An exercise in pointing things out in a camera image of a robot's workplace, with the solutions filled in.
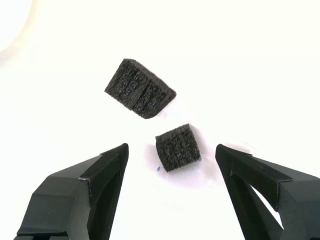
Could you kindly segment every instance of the white surface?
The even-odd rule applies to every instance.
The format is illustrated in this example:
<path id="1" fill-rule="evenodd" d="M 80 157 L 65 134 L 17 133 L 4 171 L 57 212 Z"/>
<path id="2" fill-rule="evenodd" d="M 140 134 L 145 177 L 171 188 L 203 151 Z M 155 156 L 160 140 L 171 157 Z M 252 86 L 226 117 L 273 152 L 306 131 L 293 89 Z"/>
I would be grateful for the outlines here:
<path id="1" fill-rule="evenodd" d="M 112 240 L 243 239 L 218 143 L 320 177 L 319 1 L 37 1 L 0 52 L 0 223 L 13 239 L 49 174 L 123 142 Z M 123 58 L 177 91 L 144 120 L 104 88 Z M 190 123 L 203 160 L 157 171 L 155 136 Z"/>
<path id="2" fill-rule="evenodd" d="M 19 35 L 31 4 L 32 0 L 0 0 L 0 52 Z"/>

